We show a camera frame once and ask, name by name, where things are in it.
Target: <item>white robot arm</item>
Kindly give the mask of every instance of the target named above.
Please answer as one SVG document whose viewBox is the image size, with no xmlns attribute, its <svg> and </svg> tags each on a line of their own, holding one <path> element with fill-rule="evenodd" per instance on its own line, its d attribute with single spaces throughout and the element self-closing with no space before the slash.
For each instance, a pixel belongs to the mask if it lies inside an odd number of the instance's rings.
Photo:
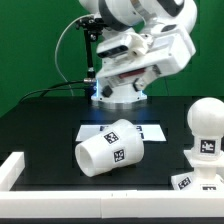
<svg viewBox="0 0 224 224">
<path fill-rule="evenodd" d="M 189 35 L 197 18 L 193 0 L 79 1 L 108 26 L 97 48 L 103 60 L 97 100 L 127 104 L 144 99 L 142 90 L 184 69 L 196 52 Z M 144 28 L 136 33 L 132 27 L 141 22 Z"/>
</svg>

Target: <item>green wall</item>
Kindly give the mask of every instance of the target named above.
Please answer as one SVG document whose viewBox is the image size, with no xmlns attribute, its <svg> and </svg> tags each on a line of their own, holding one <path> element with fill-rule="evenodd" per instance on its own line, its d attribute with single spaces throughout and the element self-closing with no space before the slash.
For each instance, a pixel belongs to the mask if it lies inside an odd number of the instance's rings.
<svg viewBox="0 0 224 224">
<path fill-rule="evenodd" d="M 224 1 L 196 3 L 199 17 L 192 38 L 198 52 L 181 74 L 167 78 L 169 94 L 223 96 Z M 78 0 L 0 1 L 0 116 L 26 93 L 62 81 L 54 66 L 55 46 L 64 28 L 84 13 Z M 62 44 L 60 65 L 69 80 L 86 74 L 82 35 L 74 29 Z M 166 96 L 164 79 L 146 93 Z"/>
</svg>

